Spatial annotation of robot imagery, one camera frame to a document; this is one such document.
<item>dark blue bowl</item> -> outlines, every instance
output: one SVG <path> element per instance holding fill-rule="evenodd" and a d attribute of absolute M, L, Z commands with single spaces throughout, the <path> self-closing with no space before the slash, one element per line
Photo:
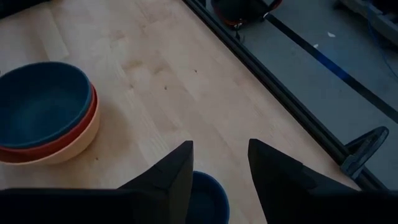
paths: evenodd
<path fill-rule="evenodd" d="M 74 66 L 42 62 L 0 77 L 0 146 L 36 147 L 69 132 L 91 102 L 86 75 Z"/>
<path fill-rule="evenodd" d="M 229 203 L 223 187 L 211 176 L 193 172 L 186 224 L 224 224 L 229 221 Z"/>

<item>wooden tabletop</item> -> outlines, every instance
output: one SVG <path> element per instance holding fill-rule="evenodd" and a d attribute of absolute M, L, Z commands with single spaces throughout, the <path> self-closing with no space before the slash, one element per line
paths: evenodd
<path fill-rule="evenodd" d="M 0 188 L 116 188 L 191 139 L 195 169 L 228 194 L 230 223 L 265 223 L 250 138 L 357 187 L 181 0 L 53 0 L 0 20 L 0 46 L 2 73 L 47 60 L 80 67 L 102 115 L 85 152 L 0 166 Z"/>

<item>light wood surface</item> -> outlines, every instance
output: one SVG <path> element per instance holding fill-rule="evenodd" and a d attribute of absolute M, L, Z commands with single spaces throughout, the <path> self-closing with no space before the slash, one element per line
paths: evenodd
<path fill-rule="evenodd" d="M 48 167 L 0 167 L 0 188 L 116 188 L 184 140 L 224 186 L 230 223 L 265 223 L 247 159 L 258 138 L 346 185 L 328 154 L 181 0 L 54 0 L 0 20 L 2 73 L 58 60 L 101 100 L 88 150 Z"/>

